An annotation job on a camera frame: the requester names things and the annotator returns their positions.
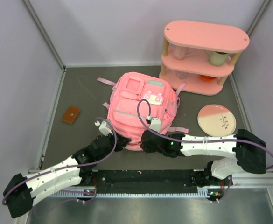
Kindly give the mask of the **pink cup on shelf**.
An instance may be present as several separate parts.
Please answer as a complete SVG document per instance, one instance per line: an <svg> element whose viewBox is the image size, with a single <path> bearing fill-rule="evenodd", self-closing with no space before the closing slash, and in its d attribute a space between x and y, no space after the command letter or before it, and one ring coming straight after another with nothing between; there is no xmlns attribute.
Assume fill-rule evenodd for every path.
<svg viewBox="0 0 273 224"><path fill-rule="evenodd" d="M187 55L188 48L182 46L173 46L173 58L176 60L182 60Z"/></svg>

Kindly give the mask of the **orange bowl on shelf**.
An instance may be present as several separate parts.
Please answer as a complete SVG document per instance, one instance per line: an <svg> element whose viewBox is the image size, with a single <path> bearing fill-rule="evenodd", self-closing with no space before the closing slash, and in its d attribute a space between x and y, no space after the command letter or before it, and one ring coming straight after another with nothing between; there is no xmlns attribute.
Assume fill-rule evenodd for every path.
<svg viewBox="0 0 273 224"><path fill-rule="evenodd" d="M217 79L216 77L205 76L205 75L199 75L199 77L205 82L212 82Z"/></svg>

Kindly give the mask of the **brown leather card wallet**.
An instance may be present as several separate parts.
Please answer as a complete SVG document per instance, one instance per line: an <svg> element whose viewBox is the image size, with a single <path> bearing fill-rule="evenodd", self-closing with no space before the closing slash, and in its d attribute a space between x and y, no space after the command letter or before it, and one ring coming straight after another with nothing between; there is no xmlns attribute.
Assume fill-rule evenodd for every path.
<svg viewBox="0 0 273 224"><path fill-rule="evenodd" d="M75 106L69 106L66 112L63 114L61 120L67 124L72 125L80 112L80 108Z"/></svg>

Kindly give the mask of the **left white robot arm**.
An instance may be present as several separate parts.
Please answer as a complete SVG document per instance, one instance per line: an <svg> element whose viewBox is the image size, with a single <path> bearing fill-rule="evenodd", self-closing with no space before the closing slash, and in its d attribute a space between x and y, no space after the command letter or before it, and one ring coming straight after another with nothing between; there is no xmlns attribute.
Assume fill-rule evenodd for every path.
<svg viewBox="0 0 273 224"><path fill-rule="evenodd" d="M64 188L90 184L92 168L110 153L122 150L130 141L121 135L100 135L88 146L46 170L27 176L14 175L3 192L3 205L7 206L11 218L18 218Z"/></svg>

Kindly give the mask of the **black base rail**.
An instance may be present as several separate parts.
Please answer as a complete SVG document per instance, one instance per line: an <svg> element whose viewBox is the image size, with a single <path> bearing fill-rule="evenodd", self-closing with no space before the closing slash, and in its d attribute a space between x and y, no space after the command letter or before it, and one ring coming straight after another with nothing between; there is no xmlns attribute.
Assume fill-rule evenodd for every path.
<svg viewBox="0 0 273 224"><path fill-rule="evenodd" d="M196 193L198 187L222 187L223 180L194 170L98 170L82 178L79 186L95 187L100 194Z"/></svg>

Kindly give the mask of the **pink three-tier shelf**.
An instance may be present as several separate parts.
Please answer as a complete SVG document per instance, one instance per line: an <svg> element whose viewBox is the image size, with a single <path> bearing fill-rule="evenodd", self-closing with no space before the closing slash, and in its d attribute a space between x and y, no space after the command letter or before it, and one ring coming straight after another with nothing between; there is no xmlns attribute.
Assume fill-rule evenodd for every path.
<svg viewBox="0 0 273 224"><path fill-rule="evenodd" d="M206 96L218 94L242 52L248 47L248 34L234 26L198 21L177 20L164 28L164 42L161 56L160 78L167 81L173 89L183 82L182 91ZM173 46L187 47L187 55L182 60L173 58ZM205 50L228 53L222 66L209 63ZM178 71L187 72L186 79L179 79ZM216 77L212 82L203 81L199 75Z"/></svg>

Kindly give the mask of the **green mug on shelf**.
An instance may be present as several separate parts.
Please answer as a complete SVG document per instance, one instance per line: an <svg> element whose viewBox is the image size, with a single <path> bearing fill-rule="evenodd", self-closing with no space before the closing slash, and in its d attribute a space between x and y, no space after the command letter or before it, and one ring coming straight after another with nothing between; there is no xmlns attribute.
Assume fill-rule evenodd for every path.
<svg viewBox="0 0 273 224"><path fill-rule="evenodd" d="M208 58L208 61L211 65L213 66L222 66L226 59L228 58L229 54L228 53L225 53L225 52L219 52L219 51L208 51L208 50L205 50L204 51L207 58Z"/></svg>

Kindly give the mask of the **clear glass on shelf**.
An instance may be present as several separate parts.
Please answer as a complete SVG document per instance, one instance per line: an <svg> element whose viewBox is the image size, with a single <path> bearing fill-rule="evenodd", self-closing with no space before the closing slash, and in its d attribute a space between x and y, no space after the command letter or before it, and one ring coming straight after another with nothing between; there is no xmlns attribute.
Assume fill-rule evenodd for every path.
<svg viewBox="0 0 273 224"><path fill-rule="evenodd" d="M178 77L179 79L183 80L183 79L186 79L186 78L187 78L188 73L187 73L187 72L178 71L178 72L176 73L176 75L177 75L177 77Z"/></svg>

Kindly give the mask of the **pink white floral plate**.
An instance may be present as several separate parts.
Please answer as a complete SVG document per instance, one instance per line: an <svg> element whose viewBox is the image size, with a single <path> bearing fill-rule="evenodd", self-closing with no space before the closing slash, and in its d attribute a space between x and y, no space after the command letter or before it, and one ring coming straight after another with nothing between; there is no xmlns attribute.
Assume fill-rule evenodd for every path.
<svg viewBox="0 0 273 224"><path fill-rule="evenodd" d="M206 105L197 115L200 128L209 136L232 135L237 126L233 113L222 105Z"/></svg>

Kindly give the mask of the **pink student backpack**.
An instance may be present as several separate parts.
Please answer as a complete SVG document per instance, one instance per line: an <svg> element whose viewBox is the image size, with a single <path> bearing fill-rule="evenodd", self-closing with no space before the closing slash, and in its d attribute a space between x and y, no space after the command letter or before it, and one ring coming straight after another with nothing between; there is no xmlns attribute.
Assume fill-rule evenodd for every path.
<svg viewBox="0 0 273 224"><path fill-rule="evenodd" d="M174 91L167 81L138 72L125 73L116 83L100 77L97 80L112 86L110 102L104 103L104 106L115 131L131 140L125 149L141 150L141 136L146 130L143 123L147 116L160 120L160 134L188 133L186 128L172 127L185 82Z"/></svg>

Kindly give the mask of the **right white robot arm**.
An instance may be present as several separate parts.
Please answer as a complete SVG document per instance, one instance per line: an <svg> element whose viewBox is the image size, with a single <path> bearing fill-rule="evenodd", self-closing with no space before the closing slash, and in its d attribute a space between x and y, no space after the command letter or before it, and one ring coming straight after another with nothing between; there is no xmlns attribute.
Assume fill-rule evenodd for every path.
<svg viewBox="0 0 273 224"><path fill-rule="evenodd" d="M219 156L220 160L208 162L204 171L190 173L193 184L199 187L217 184L242 171L261 175L267 170L265 142L245 129L225 137L197 137L181 133L166 136L146 130L140 147L146 153L158 152L170 158Z"/></svg>

